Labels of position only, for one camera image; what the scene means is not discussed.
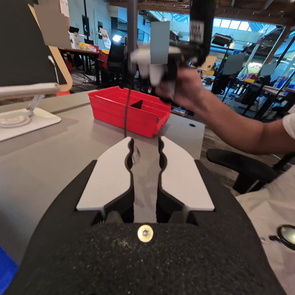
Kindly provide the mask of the grey desk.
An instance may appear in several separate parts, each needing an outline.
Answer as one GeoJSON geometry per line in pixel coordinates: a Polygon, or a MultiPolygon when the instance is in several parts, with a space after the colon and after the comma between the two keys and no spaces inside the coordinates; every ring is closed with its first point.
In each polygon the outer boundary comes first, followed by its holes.
{"type": "MultiPolygon", "coordinates": [[[[20,264],[39,220],[57,195],[92,160],[124,138],[122,128],[95,120],[87,92],[46,98],[39,107],[61,117],[55,125],[1,142],[1,247],[20,264]]],[[[198,160],[202,123],[170,115],[160,132],[198,160]]],[[[135,222],[156,222],[158,139],[128,132],[140,157],[132,168],[135,222]]]]}

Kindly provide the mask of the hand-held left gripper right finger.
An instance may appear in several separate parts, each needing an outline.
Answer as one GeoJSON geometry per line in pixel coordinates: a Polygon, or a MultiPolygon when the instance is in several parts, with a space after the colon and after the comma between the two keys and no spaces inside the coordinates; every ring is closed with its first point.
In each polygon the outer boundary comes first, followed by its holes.
{"type": "Polygon", "coordinates": [[[215,206],[194,158],[165,136],[158,139],[158,152],[157,217],[213,212],[215,206]]]}

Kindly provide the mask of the person's right hand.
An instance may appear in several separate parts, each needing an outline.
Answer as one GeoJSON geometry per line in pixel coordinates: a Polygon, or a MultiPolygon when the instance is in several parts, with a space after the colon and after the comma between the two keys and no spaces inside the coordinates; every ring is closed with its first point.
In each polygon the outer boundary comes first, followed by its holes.
{"type": "Polygon", "coordinates": [[[168,82],[156,87],[160,98],[172,100],[178,106],[197,113],[203,107],[211,92],[204,88],[199,72],[191,67],[178,68],[174,93],[168,89],[168,82]]]}

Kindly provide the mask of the red plastic bin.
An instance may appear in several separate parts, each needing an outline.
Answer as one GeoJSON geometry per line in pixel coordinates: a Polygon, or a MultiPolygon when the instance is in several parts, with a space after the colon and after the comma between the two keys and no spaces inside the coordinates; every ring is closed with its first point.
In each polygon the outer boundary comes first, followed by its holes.
{"type": "MultiPolygon", "coordinates": [[[[124,128],[124,113],[128,89],[119,86],[89,92],[90,105],[95,119],[124,128]]],[[[127,131],[153,138],[164,127],[171,114],[171,104],[160,98],[131,90],[127,113],[127,131]],[[130,107],[143,100],[142,109],[130,107]]]]}

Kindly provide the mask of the person's white shirt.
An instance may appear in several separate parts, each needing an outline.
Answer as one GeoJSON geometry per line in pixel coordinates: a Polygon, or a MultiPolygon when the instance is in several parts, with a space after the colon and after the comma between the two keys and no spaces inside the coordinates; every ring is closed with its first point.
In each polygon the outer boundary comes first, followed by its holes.
{"type": "Polygon", "coordinates": [[[287,294],[294,294],[294,250],[271,241],[278,227],[294,226],[294,165],[266,188],[237,197],[260,238],[267,260],[287,294]]]}

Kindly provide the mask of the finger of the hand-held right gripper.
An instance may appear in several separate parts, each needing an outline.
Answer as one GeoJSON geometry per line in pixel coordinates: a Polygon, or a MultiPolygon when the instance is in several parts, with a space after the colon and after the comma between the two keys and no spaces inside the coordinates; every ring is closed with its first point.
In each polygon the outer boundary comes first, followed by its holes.
{"type": "Polygon", "coordinates": [[[138,66],[141,78],[148,78],[151,65],[150,46],[141,46],[134,50],[130,61],[138,66]]]}
{"type": "Polygon", "coordinates": [[[167,64],[148,64],[149,78],[153,87],[159,86],[162,82],[167,84],[171,98],[175,95],[176,83],[176,62],[167,64]]]}

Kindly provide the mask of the grey hub with cable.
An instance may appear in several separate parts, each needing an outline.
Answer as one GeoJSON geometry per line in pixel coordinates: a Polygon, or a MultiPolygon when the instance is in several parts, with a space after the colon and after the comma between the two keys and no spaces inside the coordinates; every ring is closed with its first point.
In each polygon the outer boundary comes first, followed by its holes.
{"type": "Polygon", "coordinates": [[[128,80],[131,87],[127,93],[127,102],[124,113],[124,138],[127,137],[127,113],[131,90],[134,88],[134,77],[137,73],[137,65],[131,61],[131,53],[137,49],[137,33],[138,33],[138,1],[127,0],[127,68],[128,80]]]}

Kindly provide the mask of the wooden background table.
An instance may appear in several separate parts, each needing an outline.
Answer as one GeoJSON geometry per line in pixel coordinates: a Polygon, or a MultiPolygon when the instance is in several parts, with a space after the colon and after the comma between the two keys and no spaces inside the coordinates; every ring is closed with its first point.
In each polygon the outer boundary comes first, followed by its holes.
{"type": "Polygon", "coordinates": [[[64,60],[66,55],[71,55],[72,61],[74,61],[75,57],[79,56],[81,59],[80,67],[82,74],[90,83],[96,84],[99,87],[105,84],[103,81],[103,74],[107,71],[107,60],[109,56],[106,50],[89,51],[60,47],[58,49],[64,60]]]}

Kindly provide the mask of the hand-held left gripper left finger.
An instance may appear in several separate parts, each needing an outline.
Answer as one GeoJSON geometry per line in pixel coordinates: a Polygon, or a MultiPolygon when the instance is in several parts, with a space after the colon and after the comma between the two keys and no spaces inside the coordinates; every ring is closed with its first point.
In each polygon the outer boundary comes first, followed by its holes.
{"type": "Polygon", "coordinates": [[[133,152],[134,139],[126,137],[99,156],[77,211],[100,211],[105,217],[111,211],[123,213],[133,206],[133,152]]]}

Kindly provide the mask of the person's right forearm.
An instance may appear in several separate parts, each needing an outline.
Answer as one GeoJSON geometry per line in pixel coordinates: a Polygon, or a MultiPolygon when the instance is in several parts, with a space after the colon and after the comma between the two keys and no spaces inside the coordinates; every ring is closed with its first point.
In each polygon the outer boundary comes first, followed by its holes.
{"type": "Polygon", "coordinates": [[[204,87],[194,87],[194,112],[225,143],[242,152],[266,155],[292,153],[294,138],[283,120],[263,123],[234,112],[204,87]]]}

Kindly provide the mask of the blue plastic bin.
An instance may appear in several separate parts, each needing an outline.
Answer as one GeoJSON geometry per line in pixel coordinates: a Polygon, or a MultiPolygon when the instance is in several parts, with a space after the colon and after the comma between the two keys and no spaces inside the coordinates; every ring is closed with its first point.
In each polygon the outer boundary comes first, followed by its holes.
{"type": "Polygon", "coordinates": [[[18,269],[18,265],[0,248],[0,294],[3,295],[10,285],[18,269]]]}

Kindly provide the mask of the black office chair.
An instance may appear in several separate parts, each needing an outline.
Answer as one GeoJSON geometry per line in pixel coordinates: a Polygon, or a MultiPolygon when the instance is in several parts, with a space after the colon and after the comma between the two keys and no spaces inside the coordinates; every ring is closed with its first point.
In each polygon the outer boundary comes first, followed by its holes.
{"type": "Polygon", "coordinates": [[[240,194],[245,194],[258,191],[275,180],[282,174],[284,166],[295,157],[295,153],[285,154],[273,166],[223,149],[208,149],[206,157],[212,163],[238,172],[233,189],[240,194]]]}

